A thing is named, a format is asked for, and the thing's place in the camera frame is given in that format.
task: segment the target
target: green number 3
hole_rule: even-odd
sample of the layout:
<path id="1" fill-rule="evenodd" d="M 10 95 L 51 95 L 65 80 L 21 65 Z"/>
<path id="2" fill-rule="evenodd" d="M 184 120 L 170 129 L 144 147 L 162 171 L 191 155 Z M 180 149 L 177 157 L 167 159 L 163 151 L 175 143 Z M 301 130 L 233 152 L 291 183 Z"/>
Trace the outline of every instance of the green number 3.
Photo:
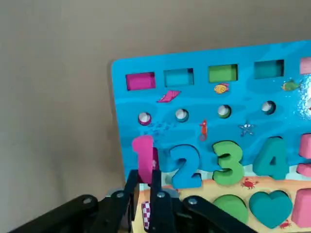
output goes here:
<path id="1" fill-rule="evenodd" d="M 218 156 L 218 164 L 224 171 L 214 171 L 213 180 L 220 185 L 232 185 L 244 176 L 244 168 L 240 164 L 243 151 L 232 141 L 222 141 L 213 145 Z"/>

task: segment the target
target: green fish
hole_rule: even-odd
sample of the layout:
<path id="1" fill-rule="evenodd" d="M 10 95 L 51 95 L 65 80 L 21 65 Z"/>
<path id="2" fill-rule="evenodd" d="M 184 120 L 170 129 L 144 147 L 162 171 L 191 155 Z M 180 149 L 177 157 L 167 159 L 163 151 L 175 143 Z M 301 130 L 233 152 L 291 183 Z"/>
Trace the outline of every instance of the green fish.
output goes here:
<path id="1" fill-rule="evenodd" d="M 289 80 L 288 82 L 284 83 L 283 86 L 282 86 L 282 89 L 284 91 L 294 91 L 298 88 L 301 87 L 301 82 L 300 83 L 295 83 L 294 80 Z"/>

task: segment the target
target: blue rectangle block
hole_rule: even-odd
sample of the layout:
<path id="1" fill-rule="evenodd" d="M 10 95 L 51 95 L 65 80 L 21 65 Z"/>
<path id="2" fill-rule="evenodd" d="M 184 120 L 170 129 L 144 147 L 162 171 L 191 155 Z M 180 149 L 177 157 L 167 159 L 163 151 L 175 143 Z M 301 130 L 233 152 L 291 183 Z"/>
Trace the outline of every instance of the blue rectangle block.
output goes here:
<path id="1" fill-rule="evenodd" d="M 166 70 L 164 71 L 164 78 L 166 87 L 193 85 L 193 70 Z"/>
<path id="2" fill-rule="evenodd" d="M 284 75 L 284 61 L 255 62 L 255 79 L 274 78 Z"/>

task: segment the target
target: teal heart block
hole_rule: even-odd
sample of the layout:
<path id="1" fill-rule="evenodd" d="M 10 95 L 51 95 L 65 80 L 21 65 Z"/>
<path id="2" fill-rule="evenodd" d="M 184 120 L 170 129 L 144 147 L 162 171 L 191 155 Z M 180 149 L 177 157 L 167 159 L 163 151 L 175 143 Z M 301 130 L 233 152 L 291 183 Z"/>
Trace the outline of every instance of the teal heart block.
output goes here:
<path id="1" fill-rule="evenodd" d="M 284 222 L 293 210 L 292 200 L 280 190 L 270 194 L 257 192 L 249 200 L 253 215 L 266 227 L 273 229 Z"/>

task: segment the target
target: beige wall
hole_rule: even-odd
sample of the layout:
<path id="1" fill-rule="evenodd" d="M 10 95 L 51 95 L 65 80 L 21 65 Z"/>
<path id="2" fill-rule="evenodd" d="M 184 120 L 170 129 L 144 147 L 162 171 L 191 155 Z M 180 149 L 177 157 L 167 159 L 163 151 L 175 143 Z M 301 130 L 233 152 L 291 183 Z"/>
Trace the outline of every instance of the beige wall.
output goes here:
<path id="1" fill-rule="evenodd" d="M 114 59 L 311 39 L 310 0 L 0 0 L 0 232 L 122 185 Z"/>

